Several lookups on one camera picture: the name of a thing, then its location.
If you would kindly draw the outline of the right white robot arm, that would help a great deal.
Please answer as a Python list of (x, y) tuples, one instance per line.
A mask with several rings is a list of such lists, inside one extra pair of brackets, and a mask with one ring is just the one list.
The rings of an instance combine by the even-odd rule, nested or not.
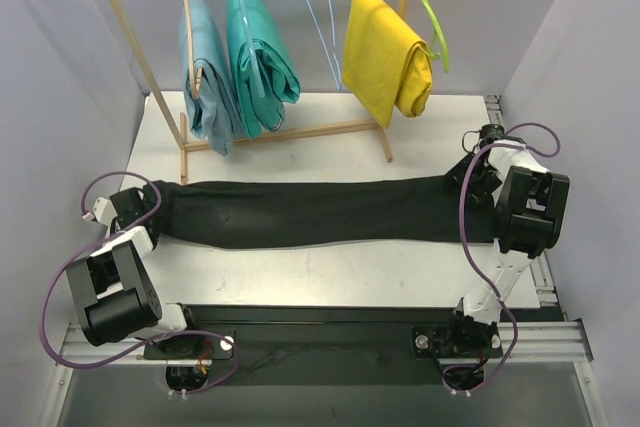
[(497, 323), (524, 270), (559, 239), (570, 180), (543, 167), (536, 149), (498, 124), (478, 131), (476, 146), (444, 177), (458, 194), (463, 251), (470, 255), (467, 209), (487, 207), (493, 247), (483, 267), (472, 264), (480, 282), (456, 307), (443, 331), (446, 348), (457, 355), (498, 348)]

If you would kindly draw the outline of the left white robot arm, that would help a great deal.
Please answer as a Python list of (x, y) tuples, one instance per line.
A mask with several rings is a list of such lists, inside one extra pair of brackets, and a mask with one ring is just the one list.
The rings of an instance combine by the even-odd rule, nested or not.
[(187, 309), (164, 303), (143, 263), (157, 247), (158, 195), (149, 184), (96, 199), (85, 215), (108, 228), (104, 244), (71, 263), (66, 276), (82, 332), (94, 346), (168, 335), (179, 357), (201, 350), (202, 331)]

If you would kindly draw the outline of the black denim trousers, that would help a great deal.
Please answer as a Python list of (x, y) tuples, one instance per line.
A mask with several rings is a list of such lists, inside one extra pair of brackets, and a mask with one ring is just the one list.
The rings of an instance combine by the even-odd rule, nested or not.
[[(161, 235), (223, 249), (411, 240), (457, 243), (458, 194), (440, 176), (356, 183), (189, 185), (155, 181)], [(467, 211), (471, 243), (489, 244), (487, 207)]]

